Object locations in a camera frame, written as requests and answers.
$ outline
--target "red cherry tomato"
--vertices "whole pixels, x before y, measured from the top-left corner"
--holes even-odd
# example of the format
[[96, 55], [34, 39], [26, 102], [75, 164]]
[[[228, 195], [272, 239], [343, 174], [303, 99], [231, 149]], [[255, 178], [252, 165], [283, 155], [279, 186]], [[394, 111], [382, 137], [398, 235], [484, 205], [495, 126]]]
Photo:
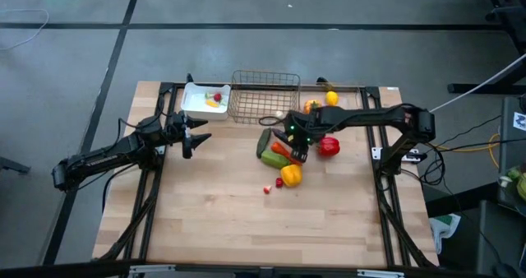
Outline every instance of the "red cherry tomato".
[[339, 141], [334, 137], [323, 137], [318, 145], [318, 154], [331, 157], [339, 153]]
[[277, 178], [276, 179], [276, 187], [277, 188], [282, 188], [283, 187], [283, 179], [281, 179], [281, 178]]

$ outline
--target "white bowl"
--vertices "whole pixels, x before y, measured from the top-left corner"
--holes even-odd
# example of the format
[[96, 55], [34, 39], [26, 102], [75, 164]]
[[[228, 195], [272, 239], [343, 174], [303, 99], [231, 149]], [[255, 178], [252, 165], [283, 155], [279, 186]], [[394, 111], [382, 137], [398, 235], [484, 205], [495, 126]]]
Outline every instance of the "white bowl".
[[[214, 95], [220, 93], [222, 100], [219, 107], [215, 108], [206, 104], [205, 94]], [[222, 87], [198, 86], [189, 82], [184, 86], [182, 94], [181, 109], [192, 118], [205, 120], [225, 120], [228, 118], [228, 98], [230, 97], [230, 86]]]

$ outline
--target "black floor line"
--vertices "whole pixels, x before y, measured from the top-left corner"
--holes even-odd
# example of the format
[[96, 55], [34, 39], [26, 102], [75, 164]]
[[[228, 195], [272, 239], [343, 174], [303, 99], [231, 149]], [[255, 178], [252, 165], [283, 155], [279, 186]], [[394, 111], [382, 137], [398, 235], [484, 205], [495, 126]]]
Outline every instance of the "black floor line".
[[[132, 18], [132, 14], [133, 14], [133, 10], [135, 8], [136, 2], [137, 0], [130, 0], [128, 4], [128, 9], [126, 11], [126, 15], [124, 16], [124, 19], [122, 20], [123, 25], [129, 24]], [[106, 98], [108, 97], [109, 88], [113, 80], [113, 74], [115, 73], [115, 68], [117, 67], [117, 62], [121, 54], [122, 46], [124, 45], [124, 39], [126, 38], [126, 33], [127, 33], [126, 28], [120, 29], [118, 33], [117, 40], [115, 42], [115, 45], [113, 46], [112, 55], [109, 59], [108, 67], [106, 70], [106, 75], [104, 76], [104, 80], [100, 87], [100, 91], [99, 91], [99, 95], [97, 96], [97, 100], [95, 101], [95, 106], [91, 113], [90, 122], [88, 123], [88, 127], [84, 133], [84, 137], [81, 142], [79, 153], [85, 153], [85, 152], [90, 151], [93, 145], [93, 140], [95, 139], [95, 133], [97, 132], [97, 127], [99, 126], [100, 117], [102, 115], [104, 104], [106, 102]], [[60, 209], [60, 213], [58, 215], [56, 225], [53, 228], [53, 232], [51, 235], [51, 239], [49, 241], [49, 245], [44, 254], [44, 260], [43, 260], [44, 265], [52, 265], [55, 263], [57, 259], [58, 251], [60, 249], [60, 244], [62, 242], [64, 233], [66, 232], [67, 222], [72, 212], [72, 208], [73, 208], [73, 204], [75, 203], [75, 199], [76, 199], [76, 192], [68, 193], [64, 198], [62, 207]]]
[[[42, 23], [0, 23], [5, 29], [37, 29]], [[316, 23], [48, 23], [51, 30], [386, 30], [494, 31], [499, 24], [316, 24]]]

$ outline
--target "carrot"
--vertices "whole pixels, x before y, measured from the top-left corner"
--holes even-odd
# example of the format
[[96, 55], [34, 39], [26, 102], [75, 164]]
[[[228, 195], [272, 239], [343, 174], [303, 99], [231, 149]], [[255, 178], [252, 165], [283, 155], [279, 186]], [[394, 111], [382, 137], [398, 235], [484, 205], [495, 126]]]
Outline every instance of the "carrot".
[[290, 153], [287, 151], [287, 149], [285, 149], [284, 146], [281, 145], [281, 143], [279, 142], [274, 142], [272, 144], [272, 146], [270, 147], [270, 149], [276, 153], [276, 154], [280, 154], [282, 156], [284, 156], [285, 158], [287, 158], [292, 164], [296, 164], [296, 165], [303, 165], [302, 162], [298, 161], [298, 160], [295, 160], [293, 158], [291, 158], [290, 156]]

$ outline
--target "yellow cable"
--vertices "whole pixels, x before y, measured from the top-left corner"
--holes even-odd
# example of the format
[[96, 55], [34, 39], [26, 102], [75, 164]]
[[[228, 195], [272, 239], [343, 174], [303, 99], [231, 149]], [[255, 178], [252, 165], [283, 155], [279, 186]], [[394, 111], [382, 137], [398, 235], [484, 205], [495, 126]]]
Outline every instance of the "yellow cable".
[[491, 146], [491, 147], [488, 147], [488, 149], [487, 149], [487, 151], [490, 152], [491, 161], [493, 161], [493, 164], [494, 164], [495, 167], [497, 167], [497, 168], [499, 168], [499, 164], [498, 164], [498, 163], [496, 162], [496, 160], [495, 160], [495, 156], [493, 155], [492, 147], [497, 146], [498, 144], [497, 144], [497, 143], [496, 143], [496, 144], [491, 144], [491, 142], [493, 141], [493, 139], [494, 139], [495, 137], [499, 137], [499, 136], [500, 136], [500, 135], [499, 135], [498, 133], [495, 133], [495, 134], [493, 134], [493, 135], [490, 137], [489, 143], [490, 143], [490, 146]]
[[[485, 151], [485, 150], [490, 150], [490, 149], [492, 149], [493, 147], [498, 146], [498, 145], [499, 145], [498, 143], [495, 143], [495, 144], [492, 144], [492, 145], [490, 145], [490, 146], [478, 147], [478, 148], [467, 149], [467, 150], [454, 150], [453, 152]], [[436, 146], [436, 145], [432, 145], [432, 146], [438, 148], [439, 150], [445, 150], [445, 151], [448, 151], [448, 150], [450, 149], [449, 147], [445, 147], [445, 146]]]

